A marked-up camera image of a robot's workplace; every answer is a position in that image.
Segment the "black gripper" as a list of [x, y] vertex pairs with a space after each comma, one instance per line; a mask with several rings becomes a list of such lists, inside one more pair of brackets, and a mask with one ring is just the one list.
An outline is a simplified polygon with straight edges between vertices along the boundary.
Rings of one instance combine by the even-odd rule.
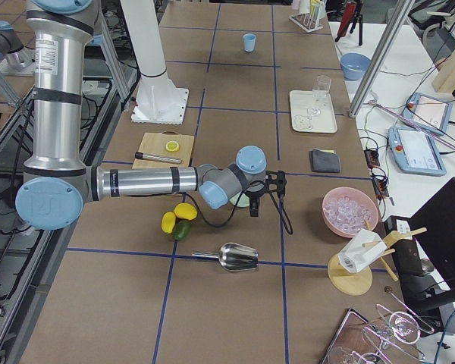
[[261, 177], [256, 177], [249, 183], [244, 192], [249, 197], [249, 213], [251, 217], [259, 216], [259, 197], [266, 193], [277, 209], [282, 227], [287, 234], [293, 234], [293, 225], [284, 207], [286, 193], [286, 174], [284, 171], [265, 171]]

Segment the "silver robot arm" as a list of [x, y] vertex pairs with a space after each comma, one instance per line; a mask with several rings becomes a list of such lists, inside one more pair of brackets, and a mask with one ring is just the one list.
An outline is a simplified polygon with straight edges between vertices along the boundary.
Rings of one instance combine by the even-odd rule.
[[0, 20], [0, 71], [7, 75], [31, 76], [35, 71], [33, 56], [12, 25]]
[[212, 209], [248, 196], [257, 215], [268, 194], [285, 230], [286, 177], [267, 168], [265, 153], [245, 146], [226, 168], [111, 169], [85, 165], [79, 156], [84, 49], [102, 22], [98, 1], [29, 1], [27, 23], [36, 35], [33, 154], [17, 191], [18, 215], [38, 229], [57, 230], [78, 219], [87, 202], [104, 197], [155, 196], [196, 191]]

